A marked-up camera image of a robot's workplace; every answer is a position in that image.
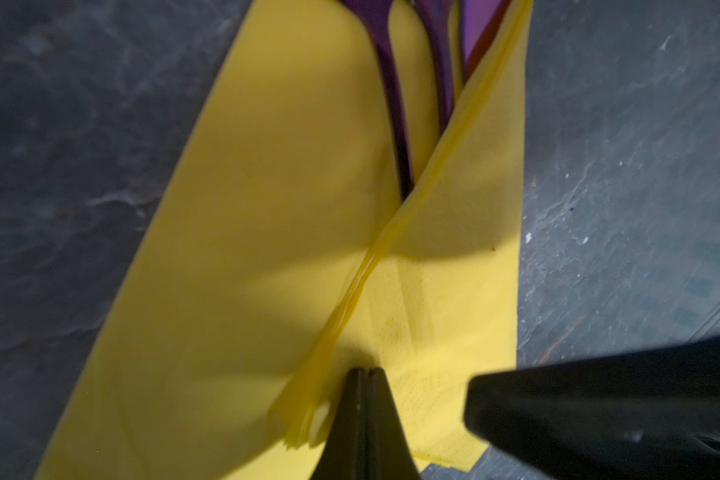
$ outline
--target table surface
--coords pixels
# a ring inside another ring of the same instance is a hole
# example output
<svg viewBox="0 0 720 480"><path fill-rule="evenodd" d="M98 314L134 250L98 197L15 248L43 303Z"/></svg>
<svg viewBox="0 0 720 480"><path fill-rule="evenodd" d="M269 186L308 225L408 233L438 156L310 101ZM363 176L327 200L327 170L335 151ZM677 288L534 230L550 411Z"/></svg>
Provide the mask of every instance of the table surface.
<svg viewBox="0 0 720 480"><path fill-rule="evenodd" d="M0 478L37 467L247 6L0 2ZM518 365L688 340L720 299L720 0L538 0L527 85Z"/></svg>

